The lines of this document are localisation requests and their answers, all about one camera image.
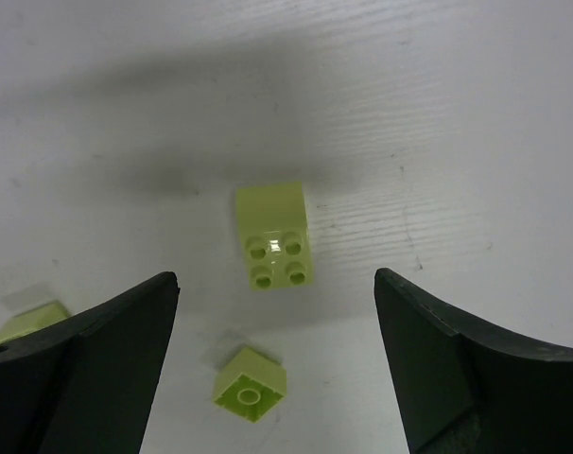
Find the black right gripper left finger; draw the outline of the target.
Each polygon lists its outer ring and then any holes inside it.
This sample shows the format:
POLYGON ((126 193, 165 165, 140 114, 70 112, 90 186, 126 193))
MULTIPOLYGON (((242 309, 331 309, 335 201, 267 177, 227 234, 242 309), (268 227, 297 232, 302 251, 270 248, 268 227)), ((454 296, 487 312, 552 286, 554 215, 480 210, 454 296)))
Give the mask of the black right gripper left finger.
POLYGON ((0 453, 137 453, 179 301, 171 271, 0 344, 0 453))

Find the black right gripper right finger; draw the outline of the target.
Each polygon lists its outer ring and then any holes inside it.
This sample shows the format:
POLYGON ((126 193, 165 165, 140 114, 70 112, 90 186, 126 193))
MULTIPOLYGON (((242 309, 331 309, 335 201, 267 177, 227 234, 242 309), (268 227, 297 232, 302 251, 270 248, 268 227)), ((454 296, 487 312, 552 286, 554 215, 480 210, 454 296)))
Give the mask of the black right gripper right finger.
POLYGON ((573 453, 573 348, 512 332, 377 270, 411 453, 573 453))

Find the lime lego brick edge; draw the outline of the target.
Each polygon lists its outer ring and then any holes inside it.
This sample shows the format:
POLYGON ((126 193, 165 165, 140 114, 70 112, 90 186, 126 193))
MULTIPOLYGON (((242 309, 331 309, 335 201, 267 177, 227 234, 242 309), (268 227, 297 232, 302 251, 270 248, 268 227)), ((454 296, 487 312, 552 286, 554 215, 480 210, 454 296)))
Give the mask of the lime lego brick edge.
POLYGON ((29 335, 70 317, 69 311, 60 301, 52 301, 35 307, 11 317, 2 325, 0 344, 29 335))

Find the lime lego brick hollow side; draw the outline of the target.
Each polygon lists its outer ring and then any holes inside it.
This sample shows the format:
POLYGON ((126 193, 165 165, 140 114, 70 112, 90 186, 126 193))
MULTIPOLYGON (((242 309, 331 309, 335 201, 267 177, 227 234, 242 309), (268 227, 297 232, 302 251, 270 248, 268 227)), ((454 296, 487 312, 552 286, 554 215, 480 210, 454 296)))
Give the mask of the lime lego brick hollow side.
POLYGON ((256 423, 286 395, 286 369, 244 346, 217 374, 212 401, 228 412, 256 423))

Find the lime lego brick studs up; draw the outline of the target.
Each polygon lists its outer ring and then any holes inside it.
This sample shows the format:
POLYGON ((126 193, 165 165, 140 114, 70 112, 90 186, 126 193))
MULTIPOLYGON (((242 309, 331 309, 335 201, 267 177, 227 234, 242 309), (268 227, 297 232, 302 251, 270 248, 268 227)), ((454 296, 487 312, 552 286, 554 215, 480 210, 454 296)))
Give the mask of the lime lego brick studs up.
POLYGON ((313 281, 300 182, 237 189, 235 218, 252 289, 300 287, 313 281))

